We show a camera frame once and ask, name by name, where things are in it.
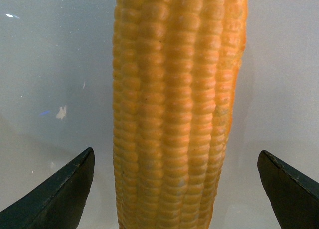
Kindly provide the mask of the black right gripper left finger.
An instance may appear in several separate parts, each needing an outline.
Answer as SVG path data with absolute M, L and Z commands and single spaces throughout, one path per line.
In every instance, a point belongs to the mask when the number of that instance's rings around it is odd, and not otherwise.
M 75 229 L 94 177 L 95 154 L 84 150 L 27 195 L 1 211 L 2 229 Z

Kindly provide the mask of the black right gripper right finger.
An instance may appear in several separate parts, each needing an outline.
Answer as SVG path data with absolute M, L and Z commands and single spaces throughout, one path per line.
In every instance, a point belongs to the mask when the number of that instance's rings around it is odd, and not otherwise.
M 319 184 L 263 150 L 257 161 L 262 186 L 282 229 L 319 227 Z

